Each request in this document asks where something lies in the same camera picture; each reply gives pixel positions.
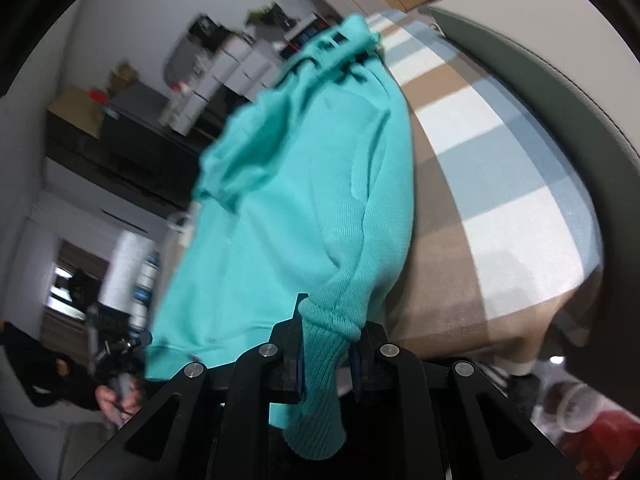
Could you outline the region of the person's left hand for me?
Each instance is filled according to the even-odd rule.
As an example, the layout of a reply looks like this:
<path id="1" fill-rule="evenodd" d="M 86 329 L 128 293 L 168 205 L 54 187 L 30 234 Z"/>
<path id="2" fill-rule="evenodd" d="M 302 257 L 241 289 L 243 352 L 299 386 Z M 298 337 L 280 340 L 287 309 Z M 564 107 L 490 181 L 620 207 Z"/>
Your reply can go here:
<path id="1" fill-rule="evenodd" d="M 128 378 L 121 393 L 106 385 L 96 388 L 96 403 L 101 412 L 116 427 L 122 428 L 141 410 L 144 401 L 142 383 Z"/>

